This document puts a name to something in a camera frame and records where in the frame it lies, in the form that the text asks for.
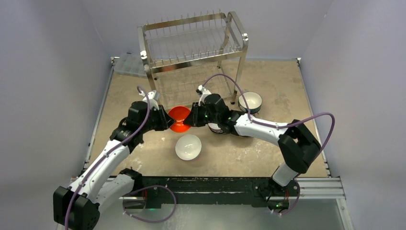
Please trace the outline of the stainless steel dish rack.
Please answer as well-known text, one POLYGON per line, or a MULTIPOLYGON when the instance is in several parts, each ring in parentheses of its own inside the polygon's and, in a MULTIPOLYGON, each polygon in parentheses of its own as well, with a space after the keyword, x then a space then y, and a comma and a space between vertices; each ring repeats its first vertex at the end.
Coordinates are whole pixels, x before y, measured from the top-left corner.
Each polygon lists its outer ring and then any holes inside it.
POLYGON ((199 85, 236 101, 248 51, 248 33, 236 12, 165 19, 137 32, 150 88, 165 109, 191 106, 199 85))

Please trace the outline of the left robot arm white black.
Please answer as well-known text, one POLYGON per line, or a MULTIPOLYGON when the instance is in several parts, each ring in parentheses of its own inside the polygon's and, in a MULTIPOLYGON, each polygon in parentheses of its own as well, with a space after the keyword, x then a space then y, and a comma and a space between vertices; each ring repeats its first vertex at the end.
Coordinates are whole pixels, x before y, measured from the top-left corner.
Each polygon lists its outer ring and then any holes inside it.
POLYGON ((101 213, 112 202, 124 195, 137 196, 147 190, 163 188, 176 202, 174 193, 156 184, 144 186, 142 174, 125 168, 107 182, 114 169, 132 151, 143 143, 143 135, 149 131, 165 131, 175 124, 161 105, 150 101, 135 101, 128 115, 110 135, 110 139, 96 160, 68 187, 58 187, 53 193, 53 218, 65 229, 92 230, 101 213))

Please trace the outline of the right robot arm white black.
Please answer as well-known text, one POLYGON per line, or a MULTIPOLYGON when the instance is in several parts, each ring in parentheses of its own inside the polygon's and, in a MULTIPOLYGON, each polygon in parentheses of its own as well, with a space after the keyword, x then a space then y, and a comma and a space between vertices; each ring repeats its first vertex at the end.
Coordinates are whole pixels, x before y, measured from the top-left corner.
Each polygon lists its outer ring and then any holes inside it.
POLYGON ((183 123, 191 127, 216 124, 225 134, 253 137, 278 146, 284 162, 269 181, 269 189, 275 195, 286 191, 296 176, 306 173, 321 151, 320 143, 299 120, 281 124, 255 120, 248 113, 229 109, 216 93, 208 95, 202 103, 193 103, 183 123))

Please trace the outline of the orange bowl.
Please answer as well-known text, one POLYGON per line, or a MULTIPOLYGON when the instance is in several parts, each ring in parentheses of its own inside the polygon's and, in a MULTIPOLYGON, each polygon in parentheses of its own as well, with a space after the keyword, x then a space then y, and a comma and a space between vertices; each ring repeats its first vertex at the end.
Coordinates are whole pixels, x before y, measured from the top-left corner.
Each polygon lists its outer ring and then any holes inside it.
POLYGON ((190 109, 185 106, 175 106, 168 112, 168 115, 175 120, 170 127, 173 132, 184 133, 190 129, 190 125, 185 125, 184 120, 190 114, 190 109))

